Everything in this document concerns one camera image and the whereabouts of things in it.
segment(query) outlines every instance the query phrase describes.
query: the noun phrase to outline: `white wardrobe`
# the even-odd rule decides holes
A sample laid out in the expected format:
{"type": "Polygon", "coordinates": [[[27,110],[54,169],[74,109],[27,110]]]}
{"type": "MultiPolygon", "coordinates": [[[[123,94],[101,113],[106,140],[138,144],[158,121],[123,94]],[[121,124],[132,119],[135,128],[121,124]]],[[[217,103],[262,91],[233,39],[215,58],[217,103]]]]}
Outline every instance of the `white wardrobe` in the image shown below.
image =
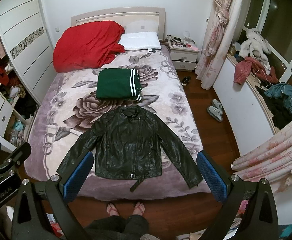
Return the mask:
{"type": "Polygon", "coordinates": [[[14,71],[41,105],[56,72],[38,0],[1,0],[0,38],[14,71]]]}

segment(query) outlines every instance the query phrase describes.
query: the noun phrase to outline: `floral blanket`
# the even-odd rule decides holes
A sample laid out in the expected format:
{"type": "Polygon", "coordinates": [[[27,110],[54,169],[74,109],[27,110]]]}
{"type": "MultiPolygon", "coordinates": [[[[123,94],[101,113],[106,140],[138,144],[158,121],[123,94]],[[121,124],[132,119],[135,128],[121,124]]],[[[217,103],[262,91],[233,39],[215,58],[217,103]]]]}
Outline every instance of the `floral blanket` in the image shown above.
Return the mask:
{"type": "MultiPolygon", "coordinates": [[[[183,141],[193,159],[203,149],[188,101],[165,46],[156,53],[137,50],[121,53],[99,69],[59,73],[50,86],[30,132],[32,147],[25,161],[27,174],[47,180],[56,174],[60,162],[78,136],[104,113],[118,106],[138,104],[157,114],[183,141]],[[140,75],[142,100],[96,98],[99,72],[104,68],[135,68],[140,75]]],[[[189,189],[183,177],[162,151],[162,176],[146,179],[130,192],[134,180],[111,180],[95,176],[95,165],[79,195],[100,200],[160,199],[196,192],[210,192],[205,181],[189,189]]]]}

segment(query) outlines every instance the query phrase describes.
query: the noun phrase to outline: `pink floral curtain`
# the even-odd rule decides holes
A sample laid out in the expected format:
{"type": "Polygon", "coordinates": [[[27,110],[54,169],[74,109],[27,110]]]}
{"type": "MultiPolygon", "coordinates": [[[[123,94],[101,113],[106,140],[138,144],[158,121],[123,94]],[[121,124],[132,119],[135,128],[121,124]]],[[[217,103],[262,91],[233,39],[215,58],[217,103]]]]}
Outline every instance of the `pink floral curtain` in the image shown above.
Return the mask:
{"type": "Polygon", "coordinates": [[[235,174],[244,180],[280,181],[278,191],[292,185],[292,121],[271,139],[232,164],[235,174]]]}
{"type": "Polygon", "coordinates": [[[210,89],[214,84],[233,39],[242,0],[233,1],[236,4],[233,7],[232,14],[229,15],[231,1],[214,0],[217,5],[215,16],[209,19],[202,53],[195,71],[198,75],[197,79],[202,80],[201,87],[204,89],[210,89]]]}

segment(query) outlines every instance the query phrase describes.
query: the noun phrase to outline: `black leather jacket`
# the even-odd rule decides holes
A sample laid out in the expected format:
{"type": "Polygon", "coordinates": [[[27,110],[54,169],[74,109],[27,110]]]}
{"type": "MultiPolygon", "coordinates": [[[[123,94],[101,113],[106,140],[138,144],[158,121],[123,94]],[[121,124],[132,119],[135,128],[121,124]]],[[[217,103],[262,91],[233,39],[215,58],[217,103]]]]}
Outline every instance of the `black leather jacket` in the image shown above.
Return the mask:
{"type": "Polygon", "coordinates": [[[106,179],[137,179],[162,175],[160,145],[185,179],[189,188],[201,176],[190,153],[178,136],[155,114],[139,107],[120,106],[96,120],[79,136],[62,160],[61,174],[82,154],[96,147],[96,175],[106,179]]]}

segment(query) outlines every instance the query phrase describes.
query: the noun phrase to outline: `window sill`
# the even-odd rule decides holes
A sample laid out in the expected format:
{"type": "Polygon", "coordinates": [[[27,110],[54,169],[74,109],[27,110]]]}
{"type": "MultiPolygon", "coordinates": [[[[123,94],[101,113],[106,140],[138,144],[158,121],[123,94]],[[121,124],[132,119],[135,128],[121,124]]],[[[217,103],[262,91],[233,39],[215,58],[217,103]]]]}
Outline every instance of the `window sill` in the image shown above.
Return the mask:
{"type": "MultiPolygon", "coordinates": [[[[233,57],[230,54],[227,54],[227,59],[233,64],[233,66],[235,67],[235,65],[237,64],[237,61],[235,59],[235,57],[233,57]]],[[[275,135],[276,133],[278,133],[280,130],[275,127],[272,117],[273,114],[271,113],[271,111],[268,109],[264,99],[262,98],[262,96],[259,94],[259,92],[257,91],[257,89],[255,88],[255,84],[257,84],[257,82],[254,82],[254,75],[252,73],[249,74],[249,76],[246,78],[247,85],[250,87],[251,91],[253,92],[253,94],[255,95],[255,97],[257,98],[261,108],[263,109],[266,118],[268,120],[268,123],[270,124],[270,128],[273,131],[273,134],[275,135]]]]}

